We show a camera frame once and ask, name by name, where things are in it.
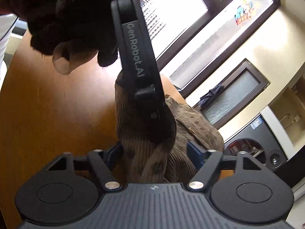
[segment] brown cloth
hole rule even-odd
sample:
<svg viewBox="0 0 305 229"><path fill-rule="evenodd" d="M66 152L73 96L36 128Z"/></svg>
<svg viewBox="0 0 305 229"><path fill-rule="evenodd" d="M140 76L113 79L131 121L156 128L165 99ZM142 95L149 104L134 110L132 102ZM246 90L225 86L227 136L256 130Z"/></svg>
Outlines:
<svg viewBox="0 0 305 229"><path fill-rule="evenodd" d="M124 148L129 183L188 183L197 172L186 154L190 141L206 150L224 150L222 136L203 115L169 95L165 96L165 109L171 135L158 145L150 142L144 119L117 83L120 82L115 84L116 133Z"/></svg>

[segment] window frame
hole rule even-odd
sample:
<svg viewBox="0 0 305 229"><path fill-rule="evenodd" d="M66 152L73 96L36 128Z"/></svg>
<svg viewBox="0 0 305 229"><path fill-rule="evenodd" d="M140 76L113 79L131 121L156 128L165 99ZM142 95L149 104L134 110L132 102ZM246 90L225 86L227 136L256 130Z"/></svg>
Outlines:
<svg viewBox="0 0 305 229"><path fill-rule="evenodd" d="M213 124L216 129L221 128L227 122L229 122L234 116L236 116L241 110L243 110L250 102L252 102L263 90L270 84L266 77L260 73L253 64L248 59L244 59L239 63L239 65L231 71L219 84L224 86L223 92L230 87L245 71L249 71L251 75L260 83L251 93L249 93L243 100L241 100L233 109L231 109L227 114L221 117L217 122ZM193 107L195 110L199 111L199 102Z"/></svg>
<svg viewBox="0 0 305 229"><path fill-rule="evenodd" d="M217 16L233 0L203 0L208 11L201 16L184 33L176 38L157 58L157 65L161 71L171 59L202 30L215 16ZM230 46L218 54L208 66L197 74L184 87L179 89L183 98L188 97L200 84L202 84L217 68L219 68L281 5L280 0L273 0L269 6Z"/></svg>

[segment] wooden table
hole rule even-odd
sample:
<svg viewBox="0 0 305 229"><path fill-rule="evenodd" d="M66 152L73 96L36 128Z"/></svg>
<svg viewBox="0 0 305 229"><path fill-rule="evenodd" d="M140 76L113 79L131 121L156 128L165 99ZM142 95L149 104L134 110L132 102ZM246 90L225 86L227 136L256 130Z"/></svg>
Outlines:
<svg viewBox="0 0 305 229"><path fill-rule="evenodd" d="M30 47L27 32L0 92L0 207L8 229L21 219L14 203L18 188L64 151L83 155L116 142L114 83L119 64L101 68L94 58L68 76L50 57ZM162 76L164 91L185 102Z"/></svg>

